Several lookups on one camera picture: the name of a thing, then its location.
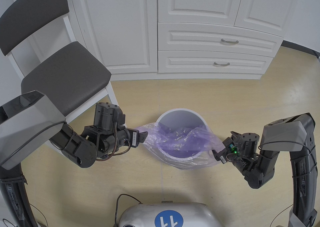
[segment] white label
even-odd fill
[[[226,160],[224,159],[223,156],[221,156],[220,159],[221,159],[221,161],[222,161],[223,164],[226,164]]]
[[[134,132],[133,133],[133,138],[132,138],[132,146],[135,146],[137,143],[137,133]]]

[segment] chair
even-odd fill
[[[67,0],[16,0],[0,17],[0,49],[22,79],[21,92],[46,94],[69,123],[105,96],[118,105],[111,73],[75,40]],[[11,50],[28,36],[63,16],[71,43],[24,76]]]

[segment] drawer handle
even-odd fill
[[[219,63],[217,63],[217,62],[214,62],[214,65],[226,67],[226,66],[229,66],[229,65],[230,65],[230,62],[228,62],[227,64],[219,64]]]
[[[238,43],[239,43],[238,40],[235,41],[235,42],[233,42],[233,41],[226,41],[225,39],[221,39],[221,41],[222,41],[223,43],[228,43],[228,44],[238,44]]]

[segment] floor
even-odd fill
[[[261,135],[264,125],[306,112],[320,124],[320,62],[290,48],[280,48],[260,80],[115,81],[112,86],[131,128],[154,122],[165,111],[179,107],[201,114],[222,140],[230,131]],[[81,133],[92,124],[93,116],[91,107],[71,126]],[[320,140],[318,126],[315,140]],[[258,190],[251,189],[231,164],[178,170],[156,160],[143,146],[81,169],[43,145],[23,161],[22,168],[30,203],[44,213],[50,227],[112,227],[120,193],[143,203],[205,203],[226,227],[269,226],[293,199],[288,152],[279,155],[273,179]],[[119,215],[132,205],[133,200],[123,197]],[[315,209],[320,210],[320,192]],[[287,226],[288,211],[273,226]],[[43,222],[42,215],[34,212]]]

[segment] trash bag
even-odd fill
[[[222,141],[206,125],[194,129],[169,127],[156,122],[137,127],[147,131],[143,145],[158,159],[178,169],[198,169],[214,166],[216,161],[212,151],[220,152],[225,147]]]

